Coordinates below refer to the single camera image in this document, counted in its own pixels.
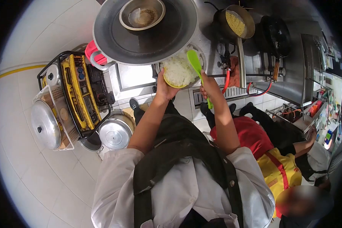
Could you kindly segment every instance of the red shirt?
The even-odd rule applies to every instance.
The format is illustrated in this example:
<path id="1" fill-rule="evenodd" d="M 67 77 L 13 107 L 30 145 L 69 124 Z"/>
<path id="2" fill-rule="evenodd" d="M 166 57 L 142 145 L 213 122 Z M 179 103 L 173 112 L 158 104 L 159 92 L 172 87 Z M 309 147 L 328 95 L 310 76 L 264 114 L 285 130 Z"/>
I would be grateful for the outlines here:
<path id="1" fill-rule="evenodd" d="M 266 132 L 254 120 L 247 116 L 233 119 L 236 126 L 238 139 L 242 147 L 248 147 L 255 159 L 259 159 L 264 153 L 274 148 Z M 210 131 L 210 136 L 217 141 L 217 130 L 215 127 Z"/>

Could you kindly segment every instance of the white plastic basket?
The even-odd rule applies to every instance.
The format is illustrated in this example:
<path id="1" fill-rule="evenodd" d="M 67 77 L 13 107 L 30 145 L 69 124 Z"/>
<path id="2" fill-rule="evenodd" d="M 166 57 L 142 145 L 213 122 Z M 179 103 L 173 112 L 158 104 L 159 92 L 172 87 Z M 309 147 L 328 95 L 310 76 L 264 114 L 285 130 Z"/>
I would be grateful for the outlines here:
<path id="1" fill-rule="evenodd" d="M 69 144 L 65 148 L 58 148 L 54 149 L 55 151 L 58 150 L 73 150 L 75 148 L 75 142 L 79 139 L 80 135 L 77 132 L 75 123 L 71 117 L 68 105 L 66 103 L 66 98 L 64 96 L 62 85 L 46 85 L 33 99 L 33 104 L 43 98 L 44 96 L 50 95 L 51 100 L 53 102 L 53 106 L 56 110 L 57 116 L 56 119 L 61 123 L 63 126 L 63 131 L 69 140 Z M 60 112 L 62 109 L 67 111 L 67 118 L 62 118 L 60 116 Z M 61 135 L 61 142 L 64 139 L 64 135 Z"/>

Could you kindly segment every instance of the yellow apron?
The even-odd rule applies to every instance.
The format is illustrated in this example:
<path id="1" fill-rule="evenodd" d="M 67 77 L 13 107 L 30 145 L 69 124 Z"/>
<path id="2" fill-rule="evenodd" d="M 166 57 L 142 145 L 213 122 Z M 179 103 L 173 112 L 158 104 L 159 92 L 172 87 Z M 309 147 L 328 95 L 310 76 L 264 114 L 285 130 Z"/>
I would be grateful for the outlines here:
<path id="1" fill-rule="evenodd" d="M 277 148 L 269 150 L 257 160 L 267 186 L 271 189 L 275 201 L 285 189 L 301 185 L 302 173 L 296 166 L 293 154 L 282 156 Z M 273 217 L 281 217 L 275 209 Z"/>

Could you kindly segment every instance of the wok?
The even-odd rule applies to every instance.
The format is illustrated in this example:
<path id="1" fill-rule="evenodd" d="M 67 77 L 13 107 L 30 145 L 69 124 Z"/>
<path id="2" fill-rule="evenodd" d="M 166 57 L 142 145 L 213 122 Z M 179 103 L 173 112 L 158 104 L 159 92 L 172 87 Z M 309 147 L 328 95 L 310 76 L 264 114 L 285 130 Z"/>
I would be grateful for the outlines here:
<path id="1" fill-rule="evenodd" d="M 232 11 L 239 15 L 245 24 L 245 31 L 241 36 L 238 36 L 228 25 L 226 19 L 226 12 Z M 239 57 L 239 67 L 240 67 L 240 88 L 246 88 L 246 70 L 244 63 L 244 52 L 242 38 L 251 38 L 255 33 L 255 22 L 253 21 L 251 15 L 243 8 L 238 5 L 228 6 L 226 9 L 218 11 L 216 13 L 215 19 L 219 22 L 220 30 L 226 39 L 232 40 L 237 46 L 238 57 Z"/>
<path id="2" fill-rule="evenodd" d="M 271 54 L 276 57 L 272 77 L 276 81 L 279 73 L 280 57 L 286 57 L 291 51 L 290 33 L 285 22 L 277 16 L 263 16 L 261 22 L 256 25 L 255 40 L 260 51 L 268 53 L 269 68 L 272 65 Z"/>
<path id="3" fill-rule="evenodd" d="M 177 54 L 190 43 L 198 26 L 196 4 L 193 0 L 163 0 L 165 16 L 160 23 L 143 31 L 127 30 L 119 21 L 123 0 L 107 0 L 100 8 L 93 26 L 93 38 L 99 51 L 91 63 L 106 70 L 115 63 L 151 65 Z M 108 64 L 101 66 L 94 60 L 103 54 Z"/>

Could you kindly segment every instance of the white chef jacket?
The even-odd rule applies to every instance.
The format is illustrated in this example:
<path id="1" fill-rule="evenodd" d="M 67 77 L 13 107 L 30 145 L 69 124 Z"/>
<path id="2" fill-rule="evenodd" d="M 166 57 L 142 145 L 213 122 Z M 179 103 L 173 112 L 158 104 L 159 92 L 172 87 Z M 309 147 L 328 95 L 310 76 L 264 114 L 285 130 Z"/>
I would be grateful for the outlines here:
<path id="1" fill-rule="evenodd" d="M 314 141 L 312 148 L 307 154 L 307 158 L 310 167 L 314 171 L 322 171 L 328 169 L 332 155 L 328 150 L 324 148 L 324 146 L 320 145 L 317 141 Z M 311 181 L 315 181 L 317 178 L 325 175 L 326 174 L 322 173 L 314 173 L 312 176 L 310 176 L 309 179 Z"/>
<path id="2" fill-rule="evenodd" d="M 105 153 L 96 183 L 91 220 L 96 228 L 134 227 L 133 172 L 144 157 L 137 149 Z M 264 228 L 275 209 L 274 196 L 265 183 L 249 148 L 227 156 L 236 168 L 245 228 Z M 207 221 L 224 218 L 227 227 L 239 228 L 228 200 L 228 190 L 215 182 L 200 159 L 185 157 L 151 189 L 154 219 L 141 228 L 179 227 L 193 208 Z"/>

